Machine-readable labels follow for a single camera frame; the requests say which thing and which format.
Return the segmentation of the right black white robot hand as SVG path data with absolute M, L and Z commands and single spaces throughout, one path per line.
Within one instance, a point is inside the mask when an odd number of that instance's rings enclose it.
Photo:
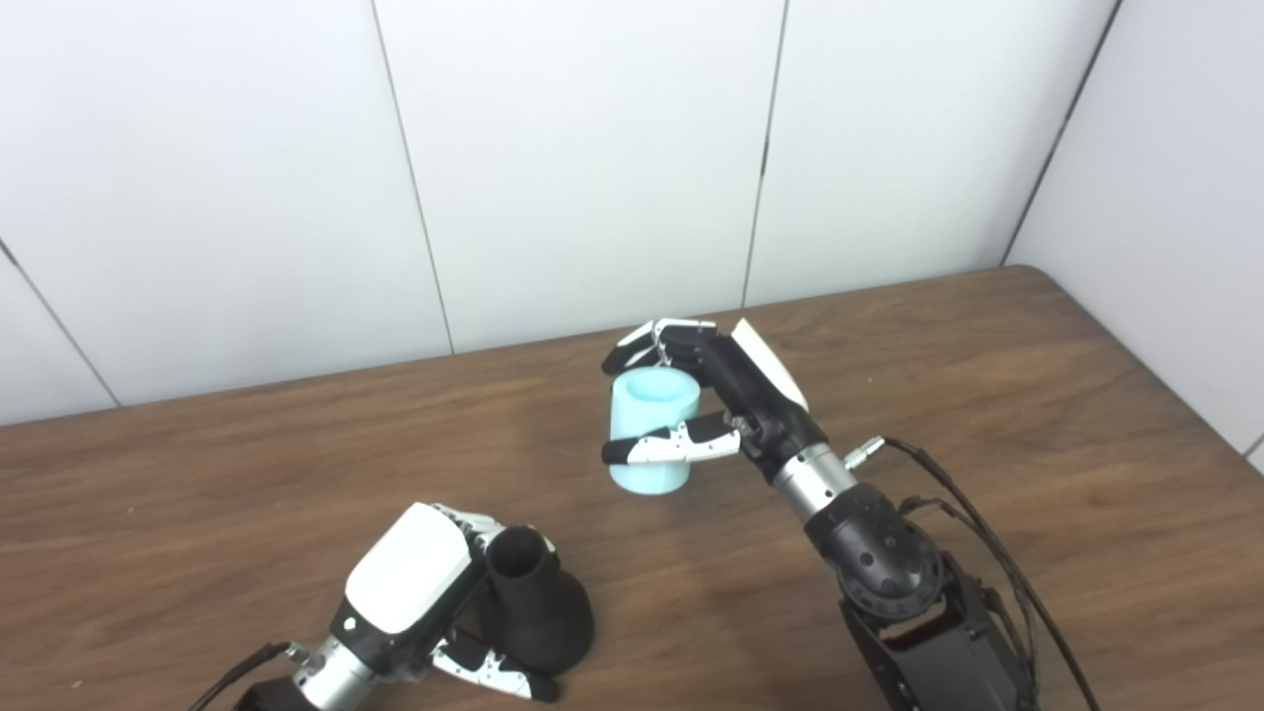
M 767 479 L 825 431 L 780 356 L 746 318 L 731 330 L 715 321 L 651 319 L 623 337 L 600 364 L 605 376 L 632 369 L 675 369 L 710 388 L 722 411 L 659 425 L 600 447 L 605 466 L 705 462 L 741 453 Z

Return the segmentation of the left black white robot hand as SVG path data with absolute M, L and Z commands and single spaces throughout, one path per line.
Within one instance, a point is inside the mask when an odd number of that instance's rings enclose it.
M 458 620 L 490 590 L 489 553 L 506 526 L 488 514 L 413 504 L 353 567 L 320 646 L 324 667 L 295 676 L 321 710 L 356 710 L 379 684 L 440 671 L 504 695 L 552 703 L 551 676 L 530 671 Z

